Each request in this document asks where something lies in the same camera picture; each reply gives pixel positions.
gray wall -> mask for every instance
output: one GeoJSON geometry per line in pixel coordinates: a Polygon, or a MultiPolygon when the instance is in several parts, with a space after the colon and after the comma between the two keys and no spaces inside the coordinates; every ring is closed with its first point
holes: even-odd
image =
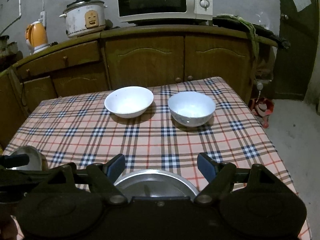
{"type": "Polygon", "coordinates": [[[315,66],[313,68],[312,76],[308,85],[305,101],[310,104],[319,103],[320,98],[320,32],[318,38],[318,49],[316,54],[315,66]]]}
{"type": "MultiPolygon", "coordinates": [[[[47,35],[49,42],[67,40],[65,22],[59,18],[68,3],[75,0],[44,0],[44,9],[47,12],[47,35]]],[[[105,9],[106,19],[110,19],[114,26],[128,26],[119,22],[117,16],[117,0],[103,0],[108,8],[105,9]]],[[[0,9],[0,32],[19,15],[18,0],[0,0],[3,4],[0,9]]],[[[38,20],[42,11],[42,0],[21,0],[22,17],[14,23],[4,34],[10,35],[9,42],[18,42],[18,48],[24,56],[29,54],[25,43],[24,32],[28,24],[38,20]]],[[[229,13],[243,17],[245,20],[258,23],[256,14],[263,12],[262,23],[269,22],[270,29],[279,33],[280,0],[213,0],[214,14],[229,13]]]]}

power outlet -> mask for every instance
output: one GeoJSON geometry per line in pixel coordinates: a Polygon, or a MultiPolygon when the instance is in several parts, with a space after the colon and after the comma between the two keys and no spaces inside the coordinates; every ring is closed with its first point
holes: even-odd
{"type": "Polygon", "coordinates": [[[42,11],[42,12],[40,13],[39,22],[42,23],[43,27],[46,27],[46,20],[47,20],[46,18],[47,18],[47,17],[46,17],[46,12],[45,12],[45,11],[42,11]]]}

rice cooker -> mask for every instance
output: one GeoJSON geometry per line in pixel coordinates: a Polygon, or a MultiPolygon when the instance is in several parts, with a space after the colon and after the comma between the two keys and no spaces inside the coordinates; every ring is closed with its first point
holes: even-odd
{"type": "Polygon", "coordinates": [[[76,0],[67,5],[60,18],[66,19],[68,38],[95,33],[106,27],[104,2],[101,0],[76,0]]]}

table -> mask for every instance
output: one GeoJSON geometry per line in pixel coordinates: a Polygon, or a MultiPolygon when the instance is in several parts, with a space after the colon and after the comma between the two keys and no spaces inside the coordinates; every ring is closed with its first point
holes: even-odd
{"type": "MultiPolygon", "coordinates": [[[[4,154],[31,145],[46,156],[50,168],[74,162],[79,169],[93,162],[105,163],[122,153],[127,161],[124,173],[162,169],[183,176],[202,190],[207,181],[198,170],[196,159],[199,152],[205,152],[217,162],[232,162],[241,168],[262,163],[296,193],[274,145],[222,78],[150,90],[154,102],[136,119],[122,119],[105,109],[104,99],[110,91],[42,101],[4,154]],[[207,124],[186,128],[171,118],[167,100],[181,91],[197,91],[214,99],[216,110],[207,124]]],[[[235,189],[243,186],[236,184],[235,189]]],[[[307,221],[300,238],[311,239],[307,221]]]]}

green cloth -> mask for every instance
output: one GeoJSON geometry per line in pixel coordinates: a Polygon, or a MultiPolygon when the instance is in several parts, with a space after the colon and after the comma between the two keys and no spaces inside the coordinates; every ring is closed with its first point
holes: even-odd
{"type": "Polygon", "coordinates": [[[253,26],[253,24],[249,23],[249,22],[245,21],[244,19],[242,19],[241,17],[233,15],[233,14],[222,13],[222,14],[218,14],[217,17],[224,17],[224,18],[237,20],[249,29],[253,54],[254,54],[255,59],[257,60],[259,57],[259,42],[257,41],[256,28],[253,26]]]}
{"type": "Polygon", "coordinates": [[[7,69],[5,69],[4,71],[0,72],[0,77],[6,75],[7,72],[8,72],[7,69]]]}

